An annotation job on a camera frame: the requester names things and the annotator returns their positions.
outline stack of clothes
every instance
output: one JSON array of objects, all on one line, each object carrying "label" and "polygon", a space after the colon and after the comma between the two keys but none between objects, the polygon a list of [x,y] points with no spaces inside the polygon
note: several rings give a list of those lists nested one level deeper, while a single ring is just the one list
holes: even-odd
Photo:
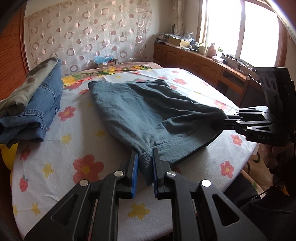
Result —
[{"label": "stack of clothes", "polygon": [[0,146],[11,148],[21,140],[44,141],[60,108],[61,65],[56,57],[45,60],[8,98],[0,100]]}]

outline tablecloth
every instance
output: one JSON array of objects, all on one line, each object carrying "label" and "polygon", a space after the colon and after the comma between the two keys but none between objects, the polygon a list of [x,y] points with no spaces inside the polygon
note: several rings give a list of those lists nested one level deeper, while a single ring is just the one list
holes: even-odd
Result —
[{"label": "tablecloth", "polygon": [[[202,104],[233,114],[237,106],[202,79],[182,69],[148,69],[95,80],[124,82],[165,79],[169,86]],[[80,82],[63,91],[61,108],[43,143],[23,142],[12,174],[12,203],[21,236],[80,179],[99,180],[118,169],[130,151],[103,126],[87,88]],[[225,190],[240,173],[256,144],[234,131],[223,131],[206,148],[173,170],[199,182],[209,179]],[[119,241],[154,240],[172,231],[170,200],[157,200],[139,175],[136,198],[120,200]]]}]

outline person's hand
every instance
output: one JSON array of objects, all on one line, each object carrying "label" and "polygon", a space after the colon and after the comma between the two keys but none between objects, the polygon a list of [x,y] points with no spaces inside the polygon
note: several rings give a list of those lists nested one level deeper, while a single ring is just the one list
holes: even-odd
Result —
[{"label": "person's hand", "polygon": [[278,163],[276,160],[276,155],[286,151],[286,159],[290,159],[294,154],[294,144],[289,142],[285,147],[278,147],[270,145],[262,145],[263,150],[263,161],[269,169],[274,169],[277,167]]}]

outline patterned wall covering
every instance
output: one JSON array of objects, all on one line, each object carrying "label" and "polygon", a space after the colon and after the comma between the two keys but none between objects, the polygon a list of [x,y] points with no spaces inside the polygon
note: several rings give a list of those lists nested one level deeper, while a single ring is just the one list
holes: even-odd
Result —
[{"label": "patterned wall covering", "polygon": [[57,56],[64,75],[87,69],[96,56],[143,60],[152,11],[148,0],[71,0],[25,18],[30,66]]}]

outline yellow flower center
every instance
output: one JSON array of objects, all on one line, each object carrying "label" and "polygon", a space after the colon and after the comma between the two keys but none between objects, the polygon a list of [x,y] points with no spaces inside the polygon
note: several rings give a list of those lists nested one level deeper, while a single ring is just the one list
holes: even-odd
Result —
[{"label": "yellow flower center", "polygon": [[89,174],[91,169],[89,168],[89,166],[84,166],[81,171],[84,173],[84,174]]}]

